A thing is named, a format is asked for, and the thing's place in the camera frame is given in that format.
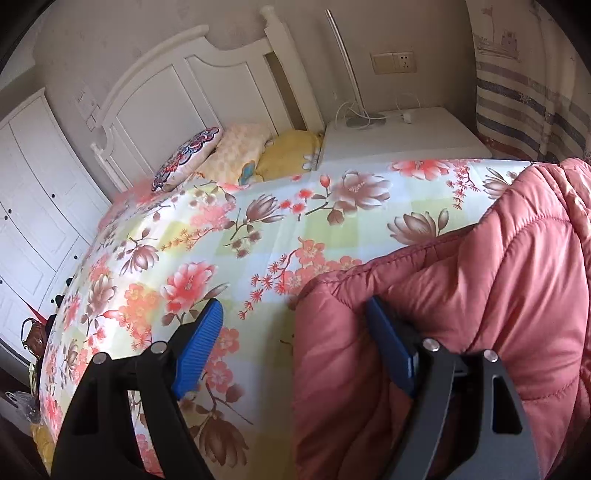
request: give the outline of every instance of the pillow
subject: pillow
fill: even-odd
[[[152,182],[152,191],[170,192],[181,184],[207,159],[221,138],[222,129],[211,127],[187,140],[156,172]]]
[[[268,181],[315,170],[321,144],[320,137],[312,132],[284,132],[267,146],[256,167],[256,174]]]
[[[245,185],[254,174],[270,138],[271,131],[266,125],[232,125],[224,133],[216,151],[197,171],[210,180]]]

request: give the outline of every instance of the white nightstand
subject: white nightstand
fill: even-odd
[[[491,152],[456,117],[441,107],[410,110],[412,124],[401,112],[383,112],[387,121],[352,129],[340,120],[326,128],[319,166],[335,162],[491,158]]]

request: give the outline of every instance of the floral bedspread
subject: floral bedspread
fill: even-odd
[[[52,436],[94,354],[139,354],[217,297],[224,327],[180,402],[190,432],[216,479],[295,478],[293,305],[303,286],[477,222],[528,165],[363,162],[245,187],[189,178],[169,193],[148,182],[130,190],[101,221],[49,338],[40,396]],[[161,474],[139,394],[129,403],[145,466]]]

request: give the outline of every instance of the white wardrobe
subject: white wardrobe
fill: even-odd
[[[0,121],[0,345],[32,361],[21,343],[31,317],[56,312],[109,200],[73,152],[44,89]],[[30,328],[25,328],[24,336]]]

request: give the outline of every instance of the blue gripper pad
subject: blue gripper pad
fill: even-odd
[[[405,345],[398,336],[395,320],[390,319],[389,314],[380,304],[381,301],[376,297],[372,297],[365,303],[365,318],[369,334],[378,345],[390,380],[414,398],[416,392],[415,367],[418,362],[418,353],[410,345]]]
[[[215,299],[210,300],[195,322],[198,323],[197,328],[177,360],[177,375],[172,389],[179,400],[187,392],[195,390],[199,382],[205,362],[222,329],[222,304]]]

